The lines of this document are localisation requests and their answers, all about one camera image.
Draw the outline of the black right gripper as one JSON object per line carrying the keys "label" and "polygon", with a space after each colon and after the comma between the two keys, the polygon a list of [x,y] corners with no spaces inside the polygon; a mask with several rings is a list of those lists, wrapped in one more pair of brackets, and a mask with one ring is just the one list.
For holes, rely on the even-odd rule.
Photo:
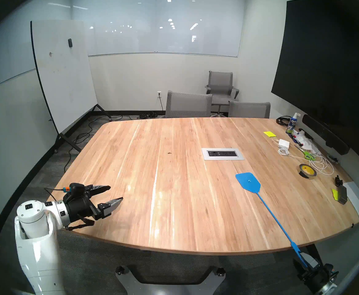
{"label": "black right gripper", "polygon": [[[293,265],[297,271],[298,278],[301,278],[304,285],[309,290],[333,290],[337,288],[335,280],[339,271],[335,271],[332,264],[319,266],[319,262],[307,253],[299,253],[300,263],[293,260]],[[315,271],[306,271],[303,268],[317,268]]]}

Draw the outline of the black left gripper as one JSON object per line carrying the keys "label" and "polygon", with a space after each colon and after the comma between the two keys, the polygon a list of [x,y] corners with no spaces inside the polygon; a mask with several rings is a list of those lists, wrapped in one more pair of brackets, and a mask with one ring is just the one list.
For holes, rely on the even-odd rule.
{"label": "black left gripper", "polygon": [[63,202],[66,206],[70,223],[86,217],[93,217],[95,220],[99,220],[110,216],[119,207],[123,197],[110,200],[106,203],[100,203],[97,205],[97,208],[90,201],[92,196],[104,193],[110,189],[109,185],[87,185],[86,191],[84,190],[82,193],[76,193],[76,191],[67,192],[63,197]]}

